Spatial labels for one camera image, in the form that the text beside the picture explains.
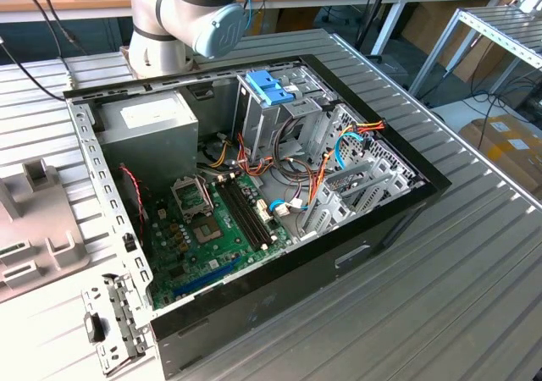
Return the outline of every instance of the metal rack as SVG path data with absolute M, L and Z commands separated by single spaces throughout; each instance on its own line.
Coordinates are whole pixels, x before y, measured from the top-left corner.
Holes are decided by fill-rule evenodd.
M 459 23 L 468 25 L 471 31 L 448 63 L 447 69 L 452 69 L 461 60 L 478 33 L 515 56 L 512 63 L 491 87 L 490 93 L 495 92 L 502 85 L 521 61 L 536 69 L 542 67 L 542 19 L 540 17 L 525 14 L 513 6 L 459 8 L 413 81 L 408 91 L 411 95 L 418 94 L 446 44 L 453 37 Z
M 386 253 L 216 354 L 180 379 L 531 379 L 542 363 L 542 206 L 337 36 L 246 38 L 227 57 L 317 55 L 453 183 Z M 69 61 L 81 87 L 129 80 L 120 54 Z M 53 91 L 59 61 L 29 64 Z M 0 175 L 28 157 L 55 165 L 91 267 L 0 305 L 3 374 L 101 379 L 80 290 L 119 269 L 68 111 L 14 67 L 0 68 Z M 162 379 L 151 352 L 115 379 Z

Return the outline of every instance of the blue wire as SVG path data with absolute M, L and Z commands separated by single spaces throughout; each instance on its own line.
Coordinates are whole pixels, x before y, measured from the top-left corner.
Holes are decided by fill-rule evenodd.
M 337 140 L 337 142 L 335 143 L 335 159 L 337 160 L 337 163 L 342 169 L 346 168 L 346 166 L 342 160 L 342 157 L 340 156 L 340 140 L 342 140 L 345 137 L 354 137 L 358 141 L 363 141 L 363 137 L 361 137 L 359 134 L 356 134 L 356 133 L 349 132 L 339 137 L 339 140 Z
M 246 23 L 245 30 L 248 30 L 248 27 L 251 26 L 252 22 L 252 0 L 248 0 L 248 23 Z
M 282 199 L 277 199 L 269 205 L 269 210 L 272 212 L 278 205 L 282 205 L 284 203 L 285 201 L 283 201 Z

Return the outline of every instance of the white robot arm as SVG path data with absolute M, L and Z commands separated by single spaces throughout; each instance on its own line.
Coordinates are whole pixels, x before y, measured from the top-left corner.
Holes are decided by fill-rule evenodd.
M 140 78 L 187 71 L 185 44 L 213 58 L 231 51 L 246 28 L 235 0 L 131 0 L 130 65 Z

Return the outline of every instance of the metal bracket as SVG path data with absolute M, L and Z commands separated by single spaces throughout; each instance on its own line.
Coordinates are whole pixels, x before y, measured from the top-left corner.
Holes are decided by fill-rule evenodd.
M 131 277 L 104 275 L 102 282 L 81 295 L 85 302 L 85 326 L 103 374 L 109 377 L 145 355 L 154 345 L 149 325 L 136 328 L 130 298 L 135 291 Z

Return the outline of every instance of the motherboard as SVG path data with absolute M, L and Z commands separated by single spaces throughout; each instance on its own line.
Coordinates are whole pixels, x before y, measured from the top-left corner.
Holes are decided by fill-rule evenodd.
M 173 193 L 145 206 L 143 246 L 154 274 L 155 309 L 291 244 L 249 176 L 218 179 L 210 184 L 196 179 L 193 185 L 178 180 Z

